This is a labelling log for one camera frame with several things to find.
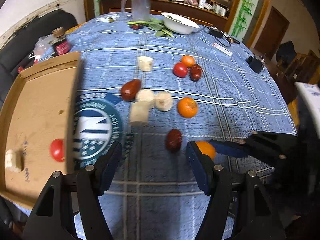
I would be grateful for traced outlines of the clear plastic bag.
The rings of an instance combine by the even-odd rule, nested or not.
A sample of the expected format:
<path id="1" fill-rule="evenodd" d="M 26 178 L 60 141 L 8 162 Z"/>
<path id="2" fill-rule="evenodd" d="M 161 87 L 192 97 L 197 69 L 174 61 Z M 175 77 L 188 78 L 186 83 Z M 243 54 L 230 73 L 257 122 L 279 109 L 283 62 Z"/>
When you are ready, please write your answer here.
<path id="1" fill-rule="evenodd" d="M 41 56 L 52 46 L 53 35 L 40 37 L 35 44 L 33 51 L 29 54 L 28 59 L 40 59 Z"/>

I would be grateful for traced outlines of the blue plaid tablecloth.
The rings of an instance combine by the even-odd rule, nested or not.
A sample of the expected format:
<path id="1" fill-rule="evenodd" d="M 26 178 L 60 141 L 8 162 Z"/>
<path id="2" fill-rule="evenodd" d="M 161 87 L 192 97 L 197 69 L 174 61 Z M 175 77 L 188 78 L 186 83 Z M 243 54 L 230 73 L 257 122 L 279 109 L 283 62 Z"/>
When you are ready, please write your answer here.
<path id="1" fill-rule="evenodd" d="M 275 81 L 263 69 L 253 72 L 243 44 L 228 56 L 213 47 L 205 29 L 190 35 L 156 37 L 147 28 L 131 29 L 124 20 L 91 20 L 68 36 L 81 55 L 81 77 L 75 109 L 73 163 L 94 163 L 115 139 L 124 146 L 123 159 L 110 189 L 99 201 L 115 239 L 194 239 L 209 197 L 199 190 L 185 150 L 165 148 L 175 128 L 182 145 L 210 139 L 237 141 L 253 131 L 295 134 L 296 129 Z M 184 78 L 173 72 L 184 55 L 195 59 L 202 76 L 194 82 L 190 68 Z M 139 56 L 153 58 L 152 71 L 138 67 Z M 153 108 L 148 124 L 131 127 L 131 103 L 112 103 L 122 85 L 140 79 L 154 93 L 169 92 L 173 103 L 190 97 L 197 114 L 186 119 L 174 105 L 167 112 Z"/>

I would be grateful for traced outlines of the dark jar red label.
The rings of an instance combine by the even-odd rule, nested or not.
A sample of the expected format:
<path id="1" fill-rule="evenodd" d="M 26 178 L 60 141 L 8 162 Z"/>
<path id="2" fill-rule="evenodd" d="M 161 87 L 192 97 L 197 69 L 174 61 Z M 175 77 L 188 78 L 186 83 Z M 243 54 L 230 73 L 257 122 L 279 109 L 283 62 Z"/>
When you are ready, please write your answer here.
<path id="1" fill-rule="evenodd" d="M 56 28 L 52 31 L 53 40 L 51 45 L 55 56 L 67 54 L 71 46 L 67 40 L 67 36 L 63 27 Z"/>

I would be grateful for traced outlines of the clear glass pitcher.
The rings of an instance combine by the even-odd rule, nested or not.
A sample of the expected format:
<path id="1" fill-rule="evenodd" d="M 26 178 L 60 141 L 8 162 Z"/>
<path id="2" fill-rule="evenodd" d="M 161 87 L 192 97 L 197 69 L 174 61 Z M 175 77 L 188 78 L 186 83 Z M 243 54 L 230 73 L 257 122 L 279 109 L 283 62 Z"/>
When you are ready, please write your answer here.
<path id="1" fill-rule="evenodd" d="M 131 1 L 131 15 L 126 13 L 125 5 L 127 1 Z M 132 21 L 146 21 L 150 20 L 151 0 L 121 0 L 121 16 L 123 19 L 131 18 Z"/>

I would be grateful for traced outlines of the cardboard tray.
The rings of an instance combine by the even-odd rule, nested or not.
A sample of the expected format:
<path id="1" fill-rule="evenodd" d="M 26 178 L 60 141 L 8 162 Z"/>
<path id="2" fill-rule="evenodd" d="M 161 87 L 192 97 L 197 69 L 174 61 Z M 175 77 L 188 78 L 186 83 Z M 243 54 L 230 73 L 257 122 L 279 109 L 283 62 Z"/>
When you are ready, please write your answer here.
<path id="1" fill-rule="evenodd" d="M 1 196 L 31 210 L 54 171 L 72 173 L 76 89 L 81 72 L 77 51 L 37 63 L 16 77 L 1 109 Z M 65 161 L 50 155 L 63 139 Z M 5 153 L 22 155 L 22 172 L 5 169 Z"/>

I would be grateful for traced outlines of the white red label card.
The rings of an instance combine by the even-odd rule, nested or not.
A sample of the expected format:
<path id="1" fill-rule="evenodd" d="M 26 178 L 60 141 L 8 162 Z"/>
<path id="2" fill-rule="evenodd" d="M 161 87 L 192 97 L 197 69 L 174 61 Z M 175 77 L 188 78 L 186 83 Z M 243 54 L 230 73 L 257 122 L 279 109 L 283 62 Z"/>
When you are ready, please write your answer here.
<path id="1" fill-rule="evenodd" d="M 224 54 L 226 54 L 228 56 L 232 56 L 232 54 L 233 54 L 230 50 L 226 49 L 225 47 L 223 47 L 223 46 L 221 46 L 221 45 L 219 45 L 217 43 L 214 43 L 213 47 L 218 49 L 219 51 L 223 52 Z"/>

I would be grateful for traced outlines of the red date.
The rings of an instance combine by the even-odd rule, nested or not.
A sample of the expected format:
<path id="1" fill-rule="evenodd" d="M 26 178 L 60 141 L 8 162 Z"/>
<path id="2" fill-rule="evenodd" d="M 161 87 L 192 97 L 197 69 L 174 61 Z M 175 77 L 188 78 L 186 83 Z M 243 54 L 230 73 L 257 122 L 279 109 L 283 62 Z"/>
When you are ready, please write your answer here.
<path id="1" fill-rule="evenodd" d="M 192 81 L 197 82 L 202 76 L 202 68 L 200 65 L 195 64 L 190 67 L 190 78 Z"/>
<path id="2" fill-rule="evenodd" d="M 165 147 L 171 153 L 175 153 L 180 150 L 182 144 L 182 134 L 178 129 L 172 129 L 168 132 Z"/>
<path id="3" fill-rule="evenodd" d="M 133 79 L 125 83 L 121 90 L 121 98 L 126 102 L 131 102 L 135 100 L 137 93 L 140 91 L 142 82 L 140 79 Z"/>

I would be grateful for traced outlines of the small orange far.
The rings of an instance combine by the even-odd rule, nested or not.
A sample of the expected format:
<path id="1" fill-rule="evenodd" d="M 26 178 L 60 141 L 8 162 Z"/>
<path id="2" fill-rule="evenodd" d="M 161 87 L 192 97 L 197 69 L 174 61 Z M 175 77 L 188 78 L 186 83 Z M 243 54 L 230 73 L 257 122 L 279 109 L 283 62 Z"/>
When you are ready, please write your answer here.
<path id="1" fill-rule="evenodd" d="M 186 65 L 188 68 L 192 67 L 193 65 L 195 65 L 195 59 L 190 56 L 190 55 L 184 55 L 181 58 L 181 62 Z"/>

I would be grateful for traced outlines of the large red tomato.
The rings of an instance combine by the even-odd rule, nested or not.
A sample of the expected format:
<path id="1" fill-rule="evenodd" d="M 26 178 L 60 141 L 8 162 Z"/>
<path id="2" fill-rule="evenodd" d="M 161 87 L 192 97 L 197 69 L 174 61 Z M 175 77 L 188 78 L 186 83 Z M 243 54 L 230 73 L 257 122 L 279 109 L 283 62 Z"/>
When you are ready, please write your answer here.
<path id="1" fill-rule="evenodd" d="M 65 161 L 63 139 L 55 139 L 50 145 L 50 155 L 57 162 Z"/>

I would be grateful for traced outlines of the wooden sideboard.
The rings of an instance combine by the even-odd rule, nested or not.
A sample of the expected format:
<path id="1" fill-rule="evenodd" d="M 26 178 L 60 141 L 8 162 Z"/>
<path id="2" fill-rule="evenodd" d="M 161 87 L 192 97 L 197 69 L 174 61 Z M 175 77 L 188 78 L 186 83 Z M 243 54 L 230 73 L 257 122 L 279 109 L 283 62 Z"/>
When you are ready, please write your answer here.
<path id="1" fill-rule="evenodd" d="M 106 14 L 121 11 L 121 0 L 100 0 L 100 13 Z M 151 0 L 150 14 L 160 15 L 169 12 L 186 17 L 197 24 L 214 26 L 225 32 L 229 31 L 229 20 L 213 11 L 197 6 L 169 0 Z"/>

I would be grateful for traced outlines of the small black device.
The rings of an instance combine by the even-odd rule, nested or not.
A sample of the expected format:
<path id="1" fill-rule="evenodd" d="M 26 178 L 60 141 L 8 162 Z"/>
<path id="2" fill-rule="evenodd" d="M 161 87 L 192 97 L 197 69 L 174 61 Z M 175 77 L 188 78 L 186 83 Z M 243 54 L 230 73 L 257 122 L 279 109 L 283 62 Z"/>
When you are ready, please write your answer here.
<path id="1" fill-rule="evenodd" d="M 249 56 L 246 59 L 246 62 L 248 63 L 251 70 L 253 70 L 253 72 L 257 74 L 259 74 L 265 66 L 263 58 L 257 55 Z"/>

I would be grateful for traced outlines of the dark berries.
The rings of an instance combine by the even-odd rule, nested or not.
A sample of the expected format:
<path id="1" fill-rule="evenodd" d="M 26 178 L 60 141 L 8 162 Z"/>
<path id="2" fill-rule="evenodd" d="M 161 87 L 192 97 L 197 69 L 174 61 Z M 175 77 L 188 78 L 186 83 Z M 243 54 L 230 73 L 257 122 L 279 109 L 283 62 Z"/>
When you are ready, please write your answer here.
<path id="1" fill-rule="evenodd" d="M 143 29 L 144 25 L 143 24 L 131 24 L 130 28 L 133 30 L 139 30 L 139 29 Z"/>

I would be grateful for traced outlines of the orange mid table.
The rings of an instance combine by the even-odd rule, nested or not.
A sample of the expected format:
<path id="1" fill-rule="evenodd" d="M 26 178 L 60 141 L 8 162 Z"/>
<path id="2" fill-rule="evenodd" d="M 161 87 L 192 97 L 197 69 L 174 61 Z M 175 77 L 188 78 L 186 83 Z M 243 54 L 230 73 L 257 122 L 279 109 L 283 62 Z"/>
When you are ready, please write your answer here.
<path id="1" fill-rule="evenodd" d="M 178 113 L 184 118 L 192 118 L 197 114 L 197 103 L 190 97 L 181 99 L 177 104 Z"/>

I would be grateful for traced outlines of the white bowl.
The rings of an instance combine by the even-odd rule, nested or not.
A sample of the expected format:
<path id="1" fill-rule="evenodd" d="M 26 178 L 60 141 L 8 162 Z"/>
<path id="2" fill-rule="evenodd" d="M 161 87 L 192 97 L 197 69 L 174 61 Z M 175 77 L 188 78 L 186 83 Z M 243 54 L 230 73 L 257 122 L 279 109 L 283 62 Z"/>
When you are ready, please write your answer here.
<path id="1" fill-rule="evenodd" d="M 189 35 L 200 29 L 200 26 L 180 15 L 172 14 L 169 12 L 162 12 L 164 25 L 171 31 L 182 34 Z"/>

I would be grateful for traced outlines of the banana piece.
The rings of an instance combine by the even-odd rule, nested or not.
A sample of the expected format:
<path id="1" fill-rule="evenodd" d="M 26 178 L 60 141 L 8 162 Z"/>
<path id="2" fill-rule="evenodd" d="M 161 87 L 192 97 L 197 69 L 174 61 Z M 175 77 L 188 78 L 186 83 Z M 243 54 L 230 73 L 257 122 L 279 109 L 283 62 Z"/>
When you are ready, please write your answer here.
<path id="1" fill-rule="evenodd" d="M 137 60 L 138 60 L 138 67 L 141 71 L 144 71 L 144 72 L 152 71 L 153 58 L 148 56 L 139 56 Z"/>
<path id="2" fill-rule="evenodd" d="M 155 106 L 163 112 L 167 112 L 172 108 L 173 99 L 169 92 L 159 92 L 155 95 Z"/>
<path id="3" fill-rule="evenodd" d="M 154 103 L 155 103 L 155 95 L 154 95 L 153 91 L 150 89 L 141 89 L 136 94 L 136 100 L 146 102 L 146 103 L 148 103 L 149 108 L 153 108 Z"/>
<path id="4" fill-rule="evenodd" d="M 148 124 L 149 104 L 144 101 L 133 102 L 130 108 L 129 124 L 133 127 Z"/>
<path id="5" fill-rule="evenodd" d="M 7 150 L 5 153 L 5 169 L 11 172 L 22 172 L 22 155 L 16 150 Z"/>

